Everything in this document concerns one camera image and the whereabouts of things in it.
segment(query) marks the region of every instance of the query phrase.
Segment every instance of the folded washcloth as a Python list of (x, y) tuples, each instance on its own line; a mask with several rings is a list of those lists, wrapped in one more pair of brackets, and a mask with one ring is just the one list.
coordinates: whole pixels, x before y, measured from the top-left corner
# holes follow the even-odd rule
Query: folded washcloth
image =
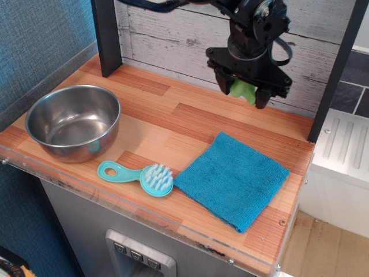
[(174, 184), (244, 233), (288, 175), (289, 170), (275, 160), (221, 132)]

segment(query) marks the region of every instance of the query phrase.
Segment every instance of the scrub brush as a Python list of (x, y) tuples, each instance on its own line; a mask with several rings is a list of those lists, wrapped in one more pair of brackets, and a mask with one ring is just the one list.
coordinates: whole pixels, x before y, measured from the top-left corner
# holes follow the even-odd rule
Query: scrub brush
[[(107, 174), (108, 170), (115, 171), (115, 174)], [(109, 182), (140, 181), (144, 191), (155, 197), (163, 197), (173, 189), (172, 172), (169, 167), (164, 167), (162, 164), (154, 164), (141, 170), (132, 170), (119, 163), (106, 160), (99, 165), (97, 173), (102, 179)]]

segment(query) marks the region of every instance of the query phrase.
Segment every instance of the metal bowl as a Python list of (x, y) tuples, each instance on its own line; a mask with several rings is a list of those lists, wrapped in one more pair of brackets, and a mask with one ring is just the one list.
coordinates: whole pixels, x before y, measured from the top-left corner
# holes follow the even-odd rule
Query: metal bowl
[(104, 153), (116, 139), (121, 116), (118, 98), (94, 85), (51, 92), (28, 111), (29, 135), (54, 158), (82, 163)]

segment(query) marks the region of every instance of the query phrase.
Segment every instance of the screw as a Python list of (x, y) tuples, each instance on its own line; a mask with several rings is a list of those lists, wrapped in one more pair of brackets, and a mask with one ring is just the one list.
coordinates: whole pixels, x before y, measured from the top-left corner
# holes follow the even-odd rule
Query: screw
[(284, 219), (279, 220), (279, 225), (280, 226), (286, 226), (287, 225), (286, 220), (284, 220)]
[(269, 15), (269, 8), (266, 7), (262, 12), (261, 12), (261, 16), (262, 17), (267, 17)]

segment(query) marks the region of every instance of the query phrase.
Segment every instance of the wooden floor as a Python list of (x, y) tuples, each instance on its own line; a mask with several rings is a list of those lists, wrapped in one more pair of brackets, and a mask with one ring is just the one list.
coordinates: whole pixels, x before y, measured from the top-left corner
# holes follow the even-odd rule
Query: wooden floor
[(369, 239), (299, 212), (281, 264), (293, 277), (368, 277)]

